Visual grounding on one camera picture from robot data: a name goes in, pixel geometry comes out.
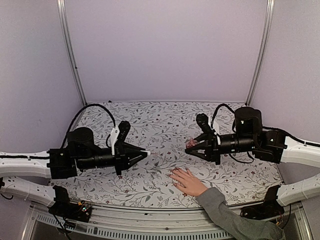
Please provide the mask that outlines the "person's bare hand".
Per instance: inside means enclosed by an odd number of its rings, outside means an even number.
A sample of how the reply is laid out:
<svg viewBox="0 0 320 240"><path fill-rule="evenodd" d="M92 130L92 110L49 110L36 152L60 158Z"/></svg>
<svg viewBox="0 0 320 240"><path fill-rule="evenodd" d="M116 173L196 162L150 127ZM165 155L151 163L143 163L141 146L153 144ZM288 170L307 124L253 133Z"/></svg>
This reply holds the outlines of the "person's bare hand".
<svg viewBox="0 0 320 240"><path fill-rule="evenodd" d="M189 169L174 168L167 174L173 179L173 185L183 194L198 197L203 194L208 188L195 177Z"/></svg>

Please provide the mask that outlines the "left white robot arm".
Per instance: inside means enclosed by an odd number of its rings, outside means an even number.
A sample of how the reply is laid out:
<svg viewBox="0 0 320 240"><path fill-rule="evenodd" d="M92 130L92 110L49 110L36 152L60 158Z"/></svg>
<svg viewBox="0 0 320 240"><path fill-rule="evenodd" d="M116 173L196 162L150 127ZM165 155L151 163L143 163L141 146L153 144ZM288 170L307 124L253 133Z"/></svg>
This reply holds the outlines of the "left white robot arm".
<svg viewBox="0 0 320 240"><path fill-rule="evenodd" d="M67 146L36 153L0 154L0 191L14 197L52 207L63 216L74 213L64 188L39 185L25 177L60 180L73 178L84 170L114 167L117 175L150 156L150 151L126 143L130 128L114 127L110 133L111 146L100 148L94 143L93 131L80 127L67 134Z"/></svg>

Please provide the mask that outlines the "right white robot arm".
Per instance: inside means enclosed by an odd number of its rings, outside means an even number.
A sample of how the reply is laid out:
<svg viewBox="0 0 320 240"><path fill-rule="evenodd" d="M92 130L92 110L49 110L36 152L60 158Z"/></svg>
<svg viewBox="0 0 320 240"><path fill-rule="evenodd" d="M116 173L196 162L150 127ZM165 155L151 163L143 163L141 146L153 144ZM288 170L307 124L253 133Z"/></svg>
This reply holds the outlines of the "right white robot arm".
<svg viewBox="0 0 320 240"><path fill-rule="evenodd" d="M320 145L296 138L285 130L263 126L262 113L252 107L240 107L234 111L232 134L219 134L215 121L206 114L196 116L202 130L185 152L208 162L221 163L221 155L251 152L255 158L279 163L296 163L318 168Z"/></svg>

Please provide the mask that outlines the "glitter nail polish bottle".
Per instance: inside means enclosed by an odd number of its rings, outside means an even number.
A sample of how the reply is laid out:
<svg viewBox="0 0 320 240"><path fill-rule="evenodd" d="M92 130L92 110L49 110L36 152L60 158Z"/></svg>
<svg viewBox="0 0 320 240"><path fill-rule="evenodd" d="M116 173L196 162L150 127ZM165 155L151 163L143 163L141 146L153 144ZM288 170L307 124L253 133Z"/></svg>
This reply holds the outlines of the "glitter nail polish bottle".
<svg viewBox="0 0 320 240"><path fill-rule="evenodd" d="M193 138L190 138L186 143L185 143L185 146L186 148L191 148L191 147L194 147L198 144L198 141L193 139Z"/></svg>

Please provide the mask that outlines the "white nail polish cap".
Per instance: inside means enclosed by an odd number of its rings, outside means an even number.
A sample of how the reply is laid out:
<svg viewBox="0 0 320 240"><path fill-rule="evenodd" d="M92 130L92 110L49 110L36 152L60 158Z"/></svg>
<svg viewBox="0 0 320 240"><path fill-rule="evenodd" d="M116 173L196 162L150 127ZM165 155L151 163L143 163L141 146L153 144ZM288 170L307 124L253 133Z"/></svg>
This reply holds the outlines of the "white nail polish cap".
<svg viewBox="0 0 320 240"><path fill-rule="evenodd" d="M151 152L151 151L148 151L148 150L146 150L145 152L147 153L148 156L150 156L150 155L158 155L159 154L158 152Z"/></svg>

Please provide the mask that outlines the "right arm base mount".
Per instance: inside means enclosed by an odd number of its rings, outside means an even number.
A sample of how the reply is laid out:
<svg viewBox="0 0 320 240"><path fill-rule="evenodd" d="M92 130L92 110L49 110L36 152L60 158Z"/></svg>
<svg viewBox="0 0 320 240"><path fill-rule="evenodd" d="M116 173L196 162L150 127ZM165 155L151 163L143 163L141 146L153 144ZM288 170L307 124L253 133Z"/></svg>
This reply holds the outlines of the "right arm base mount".
<svg viewBox="0 0 320 240"><path fill-rule="evenodd" d="M270 187L260 204L242 207L240 216L251 220L264 220L285 213L284 207L277 202L280 185Z"/></svg>

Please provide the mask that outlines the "grey sleeved forearm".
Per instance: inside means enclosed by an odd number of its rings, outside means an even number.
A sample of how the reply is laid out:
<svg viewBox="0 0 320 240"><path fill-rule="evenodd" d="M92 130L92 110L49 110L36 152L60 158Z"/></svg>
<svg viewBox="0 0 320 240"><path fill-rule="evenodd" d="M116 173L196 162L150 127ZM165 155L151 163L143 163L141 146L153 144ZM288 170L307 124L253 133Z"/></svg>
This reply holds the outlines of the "grey sleeved forearm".
<svg viewBox="0 0 320 240"><path fill-rule="evenodd" d="M284 240L284 230L270 221L247 219L226 206L225 196L211 187L196 197L212 222L237 240Z"/></svg>

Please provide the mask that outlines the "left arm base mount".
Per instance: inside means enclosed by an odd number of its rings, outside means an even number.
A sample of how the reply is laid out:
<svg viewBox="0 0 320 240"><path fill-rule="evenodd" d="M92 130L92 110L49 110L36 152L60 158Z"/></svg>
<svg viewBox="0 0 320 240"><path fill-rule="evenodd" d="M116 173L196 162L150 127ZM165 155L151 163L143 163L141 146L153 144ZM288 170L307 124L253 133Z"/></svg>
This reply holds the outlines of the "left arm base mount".
<svg viewBox="0 0 320 240"><path fill-rule="evenodd" d="M54 204L48 208L52 215L88 223L92 214L92 204L81 200L76 203L71 202L68 191L61 186L53 186L55 197Z"/></svg>

